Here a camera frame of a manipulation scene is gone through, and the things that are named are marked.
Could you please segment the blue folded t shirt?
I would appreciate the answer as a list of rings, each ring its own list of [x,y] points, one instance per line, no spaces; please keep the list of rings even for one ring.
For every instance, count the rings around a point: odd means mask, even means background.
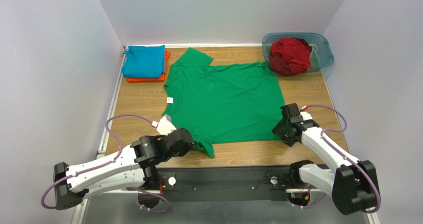
[[[129,46],[122,74],[126,78],[158,78],[164,73],[165,46]]]

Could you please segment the green t shirt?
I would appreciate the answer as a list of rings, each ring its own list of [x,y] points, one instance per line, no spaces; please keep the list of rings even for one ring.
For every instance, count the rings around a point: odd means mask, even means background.
[[[214,157],[215,144],[277,140],[284,98],[265,62],[212,65],[212,57],[189,48],[170,66],[164,113],[187,129],[194,148]]]

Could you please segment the teal plastic basket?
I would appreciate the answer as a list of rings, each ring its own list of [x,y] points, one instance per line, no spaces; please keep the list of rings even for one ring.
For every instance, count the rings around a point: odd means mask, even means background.
[[[317,72],[333,64],[334,56],[327,39],[320,34],[309,32],[276,32],[266,35],[262,41],[262,52],[266,62],[269,63],[269,53],[272,44],[284,37],[304,39],[313,48],[310,56],[311,70],[309,72]]]

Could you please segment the red t shirt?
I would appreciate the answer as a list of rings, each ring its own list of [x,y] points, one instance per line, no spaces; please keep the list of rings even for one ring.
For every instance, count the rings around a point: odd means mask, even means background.
[[[313,48],[304,40],[284,37],[270,48],[269,66],[281,75],[297,75],[311,70]]]

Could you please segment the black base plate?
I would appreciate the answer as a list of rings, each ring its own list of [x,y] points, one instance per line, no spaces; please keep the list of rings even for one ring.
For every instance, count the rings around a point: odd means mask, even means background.
[[[172,203],[270,200],[312,204],[312,186],[294,185],[289,170],[288,165],[160,168],[161,186],[155,189]]]

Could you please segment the orange folded t shirt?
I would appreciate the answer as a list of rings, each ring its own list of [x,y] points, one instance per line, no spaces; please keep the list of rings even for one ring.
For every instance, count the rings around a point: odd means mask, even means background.
[[[165,80],[165,74],[166,74],[166,68],[167,68],[167,61],[168,58],[170,57],[171,52],[169,50],[165,50],[165,55],[164,55],[164,71],[163,73],[157,77],[157,78],[126,78],[126,82],[159,82],[159,81],[164,81]]]

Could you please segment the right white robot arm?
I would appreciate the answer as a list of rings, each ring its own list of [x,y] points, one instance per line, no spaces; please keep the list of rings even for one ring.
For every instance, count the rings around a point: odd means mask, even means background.
[[[361,161],[342,149],[307,112],[292,103],[281,107],[282,119],[273,128],[286,145],[302,143],[315,152],[329,168],[326,171],[309,160],[290,165],[288,180],[292,186],[309,184],[332,198],[343,215],[375,213],[381,206],[375,165]]]

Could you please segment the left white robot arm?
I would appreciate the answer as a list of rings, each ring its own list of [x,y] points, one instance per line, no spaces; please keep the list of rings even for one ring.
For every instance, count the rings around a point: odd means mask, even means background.
[[[182,157],[195,142],[184,128],[167,135],[142,136],[121,151],[80,164],[64,162],[54,167],[56,210],[66,210],[84,199],[103,192],[143,187],[159,190],[161,180],[156,166],[172,157]]]

